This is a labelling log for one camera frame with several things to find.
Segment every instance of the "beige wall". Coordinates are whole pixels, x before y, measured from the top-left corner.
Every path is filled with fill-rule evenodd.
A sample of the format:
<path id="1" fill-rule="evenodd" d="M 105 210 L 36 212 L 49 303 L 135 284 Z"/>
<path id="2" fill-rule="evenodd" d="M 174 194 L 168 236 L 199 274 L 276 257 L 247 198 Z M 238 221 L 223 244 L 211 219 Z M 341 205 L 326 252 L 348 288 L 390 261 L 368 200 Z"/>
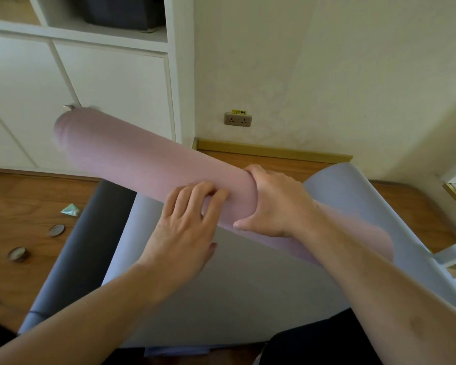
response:
<path id="1" fill-rule="evenodd" d="M 195 0 L 195 106 L 201 138 L 435 185 L 456 162 L 456 0 Z"/>

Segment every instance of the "electrical outlet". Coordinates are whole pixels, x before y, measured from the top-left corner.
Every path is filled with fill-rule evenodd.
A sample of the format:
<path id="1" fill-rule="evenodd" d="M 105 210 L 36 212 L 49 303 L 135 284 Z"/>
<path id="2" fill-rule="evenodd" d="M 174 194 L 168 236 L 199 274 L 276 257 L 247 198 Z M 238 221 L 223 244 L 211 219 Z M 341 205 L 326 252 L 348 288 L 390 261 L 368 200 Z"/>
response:
<path id="1" fill-rule="evenodd" d="M 225 124 L 250 126 L 250 124 L 252 124 L 252 116 L 246 114 L 225 113 Z"/>

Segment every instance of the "pink cylinder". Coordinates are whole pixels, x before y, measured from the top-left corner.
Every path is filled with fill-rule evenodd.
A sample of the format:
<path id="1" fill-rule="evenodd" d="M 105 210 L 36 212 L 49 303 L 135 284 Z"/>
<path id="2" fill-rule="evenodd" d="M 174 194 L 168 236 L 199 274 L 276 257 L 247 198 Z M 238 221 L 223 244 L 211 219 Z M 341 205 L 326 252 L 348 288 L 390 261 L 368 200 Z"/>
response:
<path id="1" fill-rule="evenodd" d="M 230 196 L 220 216 L 221 227 L 316 262 L 295 239 L 271 238 L 233 228 L 234 221 L 253 214 L 257 206 L 255 181 L 242 169 L 91 108 L 61 115 L 55 123 L 54 136 L 61 151 L 79 170 L 161 202 L 175 187 L 204 180 L 227 188 Z M 393 259 L 392 241 L 382 229 L 320 205 L 361 242 L 390 261 Z"/>

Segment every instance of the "forearm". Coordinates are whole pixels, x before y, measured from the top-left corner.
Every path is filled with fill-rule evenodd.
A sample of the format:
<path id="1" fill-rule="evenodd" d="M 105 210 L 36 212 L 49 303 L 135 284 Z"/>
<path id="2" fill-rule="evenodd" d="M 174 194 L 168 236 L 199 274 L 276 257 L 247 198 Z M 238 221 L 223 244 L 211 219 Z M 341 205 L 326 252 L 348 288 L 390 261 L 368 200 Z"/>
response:
<path id="1" fill-rule="evenodd" d="M 322 218 L 296 236 L 334 277 L 385 364 L 456 364 L 456 309 Z"/>
<path id="2" fill-rule="evenodd" d="M 0 348 L 0 364 L 96 364 L 116 349 L 164 294 L 134 265 Z"/>

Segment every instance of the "black storage bin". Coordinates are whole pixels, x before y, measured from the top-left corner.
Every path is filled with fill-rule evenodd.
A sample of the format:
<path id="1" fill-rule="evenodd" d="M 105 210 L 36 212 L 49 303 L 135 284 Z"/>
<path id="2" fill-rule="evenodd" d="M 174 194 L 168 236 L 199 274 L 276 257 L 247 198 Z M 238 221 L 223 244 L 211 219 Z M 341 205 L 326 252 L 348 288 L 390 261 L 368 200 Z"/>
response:
<path id="1" fill-rule="evenodd" d="M 152 30 L 165 24 L 164 0 L 74 0 L 87 23 Z"/>

